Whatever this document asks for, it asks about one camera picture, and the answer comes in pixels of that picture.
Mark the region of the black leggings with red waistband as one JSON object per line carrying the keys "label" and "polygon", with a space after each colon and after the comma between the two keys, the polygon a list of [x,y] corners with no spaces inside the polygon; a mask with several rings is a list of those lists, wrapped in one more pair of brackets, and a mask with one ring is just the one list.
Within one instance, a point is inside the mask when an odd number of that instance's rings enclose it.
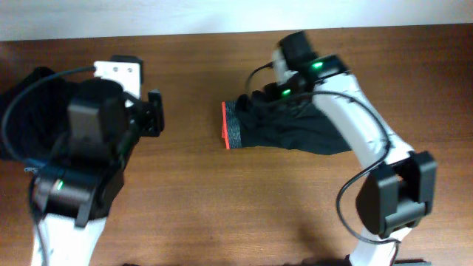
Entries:
{"label": "black leggings with red waistband", "polygon": [[221,103],[222,138],[227,149],[257,146],[333,155],[351,148],[314,105],[261,107],[263,92]]}

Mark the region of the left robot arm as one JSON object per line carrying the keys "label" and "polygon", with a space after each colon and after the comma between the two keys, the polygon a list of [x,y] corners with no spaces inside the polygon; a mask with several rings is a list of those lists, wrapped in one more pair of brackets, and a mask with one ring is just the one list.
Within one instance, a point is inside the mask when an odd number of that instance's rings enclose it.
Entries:
{"label": "left robot arm", "polygon": [[78,85],[67,118],[65,151],[31,183],[31,265],[90,263],[134,147],[164,130],[162,95],[154,89],[143,101],[118,81],[94,78]]}

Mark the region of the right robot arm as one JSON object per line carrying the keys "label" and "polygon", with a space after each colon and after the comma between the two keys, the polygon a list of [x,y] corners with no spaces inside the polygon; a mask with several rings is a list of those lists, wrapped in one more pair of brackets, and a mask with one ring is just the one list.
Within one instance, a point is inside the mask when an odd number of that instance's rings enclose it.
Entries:
{"label": "right robot arm", "polygon": [[310,100],[336,127],[362,167],[336,196],[341,216],[344,192],[365,179],[355,199],[363,228],[360,233],[349,230],[358,244],[345,258],[324,264],[396,265],[402,240],[432,212],[435,159],[404,142],[369,102],[346,64],[337,55],[318,56],[304,32],[281,39],[272,61],[282,88],[274,105]]}

